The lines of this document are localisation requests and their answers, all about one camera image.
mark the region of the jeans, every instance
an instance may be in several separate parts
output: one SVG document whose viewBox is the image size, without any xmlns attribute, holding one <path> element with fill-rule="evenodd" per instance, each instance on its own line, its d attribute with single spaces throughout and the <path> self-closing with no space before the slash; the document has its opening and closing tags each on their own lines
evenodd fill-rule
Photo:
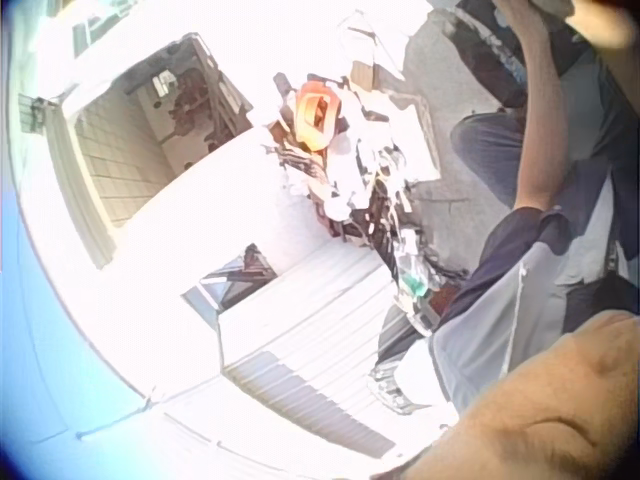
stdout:
<svg viewBox="0 0 640 480">
<path fill-rule="evenodd" d="M 587 52 L 562 78 L 569 117 L 569 160 L 602 157 L 611 165 L 620 243 L 638 255 L 639 119 L 606 67 Z M 511 112 L 472 115 L 452 133 L 454 151 L 500 202 L 512 208 L 524 122 Z"/>
</svg>

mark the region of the orange object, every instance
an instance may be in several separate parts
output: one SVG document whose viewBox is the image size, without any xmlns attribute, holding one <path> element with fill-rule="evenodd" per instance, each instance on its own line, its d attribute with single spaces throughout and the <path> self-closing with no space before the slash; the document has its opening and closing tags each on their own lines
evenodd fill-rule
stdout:
<svg viewBox="0 0 640 480">
<path fill-rule="evenodd" d="M 312 152 L 327 148 L 336 133 L 340 104 L 340 98 L 324 83 L 305 83 L 296 94 L 296 140 Z"/>
</svg>

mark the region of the pile of items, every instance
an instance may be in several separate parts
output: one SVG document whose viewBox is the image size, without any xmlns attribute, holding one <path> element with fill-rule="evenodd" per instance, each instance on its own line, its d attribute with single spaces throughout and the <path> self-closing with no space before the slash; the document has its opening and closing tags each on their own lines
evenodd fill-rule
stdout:
<svg viewBox="0 0 640 480">
<path fill-rule="evenodd" d="M 269 126 L 292 194 L 307 196 L 334 237 L 378 252 L 412 317 L 445 278 L 427 261 L 413 213 L 412 170 L 394 142 L 389 118 L 367 110 L 347 78 L 309 75 L 299 90 L 279 73 L 279 119 Z"/>
</svg>

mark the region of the tiled wall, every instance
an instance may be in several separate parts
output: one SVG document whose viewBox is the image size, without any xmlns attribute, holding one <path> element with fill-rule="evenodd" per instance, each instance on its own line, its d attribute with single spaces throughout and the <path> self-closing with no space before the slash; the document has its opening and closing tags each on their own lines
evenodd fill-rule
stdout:
<svg viewBox="0 0 640 480">
<path fill-rule="evenodd" d="M 76 134 L 96 190 L 117 227 L 176 176 L 136 95 L 109 90 L 84 109 Z"/>
</svg>

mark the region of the hand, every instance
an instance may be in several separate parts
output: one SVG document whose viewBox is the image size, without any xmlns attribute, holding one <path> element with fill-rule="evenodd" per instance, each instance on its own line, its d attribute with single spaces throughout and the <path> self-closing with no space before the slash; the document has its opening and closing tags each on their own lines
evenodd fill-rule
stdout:
<svg viewBox="0 0 640 480">
<path fill-rule="evenodd" d="M 493 0 L 493 3 L 505 16 L 521 42 L 549 38 L 549 32 L 542 17 L 529 0 Z"/>
</svg>

